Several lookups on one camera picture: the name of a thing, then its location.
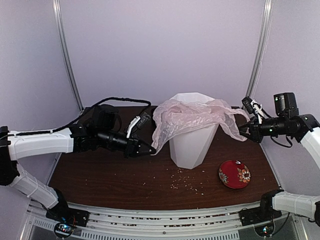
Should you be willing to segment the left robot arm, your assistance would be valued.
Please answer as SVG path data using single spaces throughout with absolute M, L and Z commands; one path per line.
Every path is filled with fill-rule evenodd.
M 70 226 L 85 227 L 89 212 L 69 207 L 62 192 L 29 174 L 18 160 L 46 154 L 69 154 L 95 151 L 98 148 L 123 152 L 125 158 L 155 154 L 156 150 L 134 135 L 151 117 L 145 111 L 137 115 L 125 132 L 114 130 L 121 122 L 119 110 L 108 104 L 90 109 L 91 117 L 76 120 L 62 129 L 31 132 L 9 131 L 0 128 L 0 184 L 10 186 L 37 201 L 46 211 L 46 217 Z

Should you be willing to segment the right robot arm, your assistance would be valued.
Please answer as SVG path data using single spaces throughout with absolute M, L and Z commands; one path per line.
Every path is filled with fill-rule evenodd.
M 276 158 L 272 158 L 281 186 L 264 193 L 258 207 L 241 210 L 241 224 L 273 222 L 283 213 L 289 213 L 318 225 L 320 188 L 312 192 L 310 187 L 303 187 L 307 186 L 307 179 L 311 179 L 311 185 L 315 186 L 316 177 L 320 175 L 320 123 L 312 114 L 299 112 L 293 92 L 275 94 L 273 102 L 275 117 L 249 96 L 242 99 L 243 106 L 252 117 L 238 126 L 239 133 L 255 143 L 261 143 L 266 137 L 275 142 L 277 137 L 284 136 L 288 142 L 285 153 L 289 155 L 280 155 L 283 163 L 276 163 Z

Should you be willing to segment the translucent pink plastic bag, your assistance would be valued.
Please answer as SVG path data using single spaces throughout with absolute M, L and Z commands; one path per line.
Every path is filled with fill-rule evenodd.
M 247 138 L 240 134 L 235 115 L 241 115 L 247 121 L 250 119 L 244 110 L 232 108 L 222 99 L 214 99 L 205 103 L 166 100 L 153 112 L 152 119 L 156 127 L 152 134 L 151 146 L 157 155 L 163 146 L 174 137 L 210 128 L 215 124 L 221 126 L 224 133 L 231 138 L 244 142 Z

